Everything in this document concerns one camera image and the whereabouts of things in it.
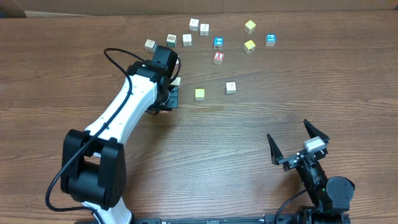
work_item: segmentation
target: wooden table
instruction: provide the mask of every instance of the wooden table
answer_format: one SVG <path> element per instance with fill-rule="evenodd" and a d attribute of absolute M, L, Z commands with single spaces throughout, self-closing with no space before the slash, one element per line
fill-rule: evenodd
<path fill-rule="evenodd" d="M 353 223 L 398 219 L 398 13 L 294 12 L 194 16 L 0 20 L 0 223 L 73 223 L 88 212 L 55 213 L 44 193 L 60 168 L 69 129 L 84 130 L 119 92 L 124 77 L 106 47 L 144 58 L 146 39 L 177 35 L 179 109 L 144 115 L 126 144 L 124 200 L 137 217 L 191 218 L 275 213 L 303 189 L 296 171 L 271 164 L 266 134 L 285 156 L 302 149 L 308 119 L 331 137 L 328 177 L 357 186 Z M 256 31 L 248 35 L 244 23 Z M 193 46 L 182 47 L 192 33 Z M 265 47 L 275 33 L 275 47 Z M 223 64 L 213 38 L 224 37 Z M 256 50 L 247 55 L 243 43 Z M 135 62 L 112 53 L 124 67 Z M 236 94 L 225 83 L 236 82 Z M 196 88 L 205 101 L 194 100 Z M 59 207 L 78 205 L 61 193 Z M 301 196 L 285 212 L 310 205 Z"/>

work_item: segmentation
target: wooden block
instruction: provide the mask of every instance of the wooden block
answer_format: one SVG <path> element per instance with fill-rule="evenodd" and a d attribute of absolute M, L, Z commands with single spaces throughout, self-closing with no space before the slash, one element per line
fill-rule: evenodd
<path fill-rule="evenodd" d="M 276 43 L 275 34 L 267 34 L 266 38 L 266 47 L 273 47 Z"/>
<path fill-rule="evenodd" d="M 180 88 L 180 84 L 181 84 L 181 78 L 180 77 L 177 77 L 172 83 L 170 83 L 170 85 L 177 86 L 178 88 Z"/>
<path fill-rule="evenodd" d="M 195 100 L 196 101 L 204 101 L 205 100 L 205 90 L 204 89 L 196 89 L 195 90 Z"/>
<path fill-rule="evenodd" d="M 253 40 L 249 40 L 246 43 L 244 43 L 243 46 L 243 50 L 247 53 L 250 54 L 251 52 L 254 51 L 254 49 L 256 48 L 255 43 L 253 42 Z"/>
<path fill-rule="evenodd" d="M 178 69 L 178 66 L 179 66 L 179 65 L 180 65 L 180 61 L 177 60 L 177 61 L 175 62 L 174 70 Z"/>
<path fill-rule="evenodd" d="M 223 38 L 222 37 L 215 37 L 214 38 L 214 49 L 222 49 L 223 48 Z"/>
<path fill-rule="evenodd" d="M 235 82 L 226 83 L 226 94 L 234 94 L 234 93 L 236 93 Z"/>
<path fill-rule="evenodd" d="M 221 65 L 223 63 L 223 60 L 224 60 L 224 53 L 216 52 L 216 54 L 214 54 L 213 63 Z"/>
<path fill-rule="evenodd" d="M 145 49 L 150 51 L 150 52 L 155 52 L 156 50 L 156 42 L 153 40 L 147 39 L 147 42 L 145 42 Z"/>
<path fill-rule="evenodd" d="M 256 24 L 253 21 L 248 21 L 244 25 L 244 31 L 246 31 L 248 34 L 253 33 L 255 29 L 256 29 Z"/>
<path fill-rule="evenodd" d="M 209 35 L 209 24 L 200 24 L 200 35 Z"/>
<path fill-rule="evenodd" d="M 183 46 L 192 46 L 192 36 L 191 34 L 182 35 Z"/>
<path fill-rule="evenodd" d="M 191 19 L 189 22 L 189 30 L 198 31 L 199 29 L 199 20 L 198 19 Z"/>
<path fill-rule="evenodd" d="M 177 41 L 177 36 L 173 34 L 169 34 L 167 36 L 166 44 L 168 47 L 175 47 L 175 43 Z"/>

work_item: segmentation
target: white robotic arm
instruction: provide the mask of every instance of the white robotic arm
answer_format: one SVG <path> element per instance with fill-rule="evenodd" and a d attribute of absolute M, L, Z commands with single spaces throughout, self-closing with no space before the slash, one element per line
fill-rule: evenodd
<path fill-rule="evenodd" d="M 142 77 L 140 75 L 132 76 L 131 82 L 132 95 L 129 97 L 122 110 L 109 124 L 108 128 L 105 129 L 98 138 L 103 140 L 115 138 L 118 140 L 118 143 L 125 145 L 139 118 L 150 105 L 155 103 L 157 96 L 157 83 L 154 83 L 150 81 L 149 78 Z M 97 133 L 97 131 L 102 128 L 102 125 L 104 125 L 104 123 L 123 102 L 123 99 L 125 99 L 126 95 L 129 93 L 128 89 L 129 82 L 126 78 L 121 91 L 117 97 L 115 97 L 108 109 L 106 109 L 94 123 L 89 125 L 85 131 L 89 131 L 90 134 Z M 94 156 L 101 157 L 101 154 L 96 152 L 94 153 Z M 82 204 L 86 207 L 96 209 L 105 224 L 129 224 L 132 220 L 132 213 L 127 209 L 122 198 L 120 198 L 116 206 L 107 210 L 102 209 L 101 206 L 95 203 L 87 201 L 82 202 Z"/>
<path fill-rule="evenodd" d="M 121 197 L 126 187 L 124 145 L 146 110 L 170 111 L 178 106 L 178 88 L 170 86 L 177 60 L 174 51 L 158 46 L 151 61 L 135 62 L 127 71 L 114 63 L 127 75 L 121 91 L 84 132 L 70 130 L 65 137 L 61 189 L 96 211 L 91 223 L 134 223 Z M 100 163 L 85 161 L 85 156 L 100 157 Z"/>
<path fill-rule="evenodd" d="M 109 140 L 115 138 L 118 143 L 125 144 L 132 130 L 136 126 L 139 118 L 150 105 L 153 105 L 157 96 L 157 83 L 149 80 L 147 77 L 140 75 L 133 75 L 132 82 L 132 95 L 124 105 L 123 109 L 113 119 L 111 124 L 98 136 L 100 139 Z M 89 131 L 90 135 L 94 135 L 102 128 L 104 123 L 112 116 L 117 110 L 119 105 L 123 102 L 128 94 L 129 82 L 126 78 L 122 90 L 115 97 L 108 109 L 85 131 Z"/>

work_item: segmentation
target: robotic arm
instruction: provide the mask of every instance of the robotic arm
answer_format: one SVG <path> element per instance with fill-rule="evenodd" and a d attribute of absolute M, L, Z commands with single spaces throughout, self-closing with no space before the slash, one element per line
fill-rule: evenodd
<path fill-rule="evenodd" d="M 126 78 L 117 97 L 93 124 L 84 132 L 70 130 L 65 137 L 62 166 L 86 142 L 91 140 L 91 144 L 61 175 L 61 189 L 84 206 L 97 210 L 104 224 L 134 223 L 134 216 L 121 198 L 126 186 L 124 145 L 146 110 L 158 112 L 177 108 L 178 88 L 169 86 L 177 59 L 178 55 L 173 50 L 158 46 L 151 61 L 135 62 L 127 70 L 132 83 L 131 92 Z M 115 114 L 127 94 L 131 96 L 126 104 L 107 128 L 94 137 Z M 101 158 L 99 165 L 85 161 L 85 157 L 91 156 Z"/>
<path fill-rule="evenodd" d="M 311 139 L 303 143 L 304 149 L 284 158 L 270 134 L 267 134 L 271 148 L 271 161 L 283 165 L 284 170 L 296 169 L 311 198 L 313 207 L 298 209 L 294 215 L 265 215 L 266 224 L 349 224 L 349 202 L 354 196 L 355 185 L 345 177 L 327 178 L 319 160 L 328 154 L 326 145 L 329 136 L 319 131 L 309 121 L 304 120 L 305 129 Z"/>

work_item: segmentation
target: yellow block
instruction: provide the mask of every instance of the yellow block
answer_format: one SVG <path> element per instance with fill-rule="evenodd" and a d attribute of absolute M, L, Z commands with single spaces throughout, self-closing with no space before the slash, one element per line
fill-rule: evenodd
<path fill-rule="evenodd" d="M 246 46 L 246 48 L 247 48 L 248 50 L 250 50 L 250 49 L 252 49 L 253 47 L 256 46 L 255 43 L 253 42 L 253 40 L 247 41 L 246 43 L 244 43 L 244 45 Z"/>
<path fill-rule="evenodd" d="M 205 90 L 204 89 L 196 89 L 195 90 L 195 100 L 196 101 L 205 100 Z"/>
<path fill-rule="evenodd" d="M 256 24 L 253 21 L 249 21 L 245 24 L 245 26 L 249 29 L 255 28 Z"/>

